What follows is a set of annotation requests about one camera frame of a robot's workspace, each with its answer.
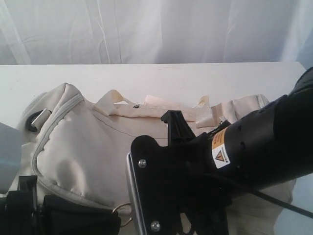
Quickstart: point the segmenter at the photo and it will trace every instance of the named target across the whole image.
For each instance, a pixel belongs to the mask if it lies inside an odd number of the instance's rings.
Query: white backdrop
[[[312,0],[0,0],[0,64],[300,61]]]

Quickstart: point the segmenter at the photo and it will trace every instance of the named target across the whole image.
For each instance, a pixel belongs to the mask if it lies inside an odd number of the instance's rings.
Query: metal ring
[[[120,209],[121,207],[124,207],[124,206],[130,206],[131,204],[130,203],[125,203],[125,204],[122,204],[122,205],[119,205],[117,207],[115,207],[113,210],[112,210],[112,213],[115,213],[118,209]],[[120,226],[120,228],[123,228],[125,227],[126,225],[128,225],[130,222],[132,222],[133,220],[133,217],[132,215],[130,216],[130,218],[126,221],[126,223],[122,224]]]

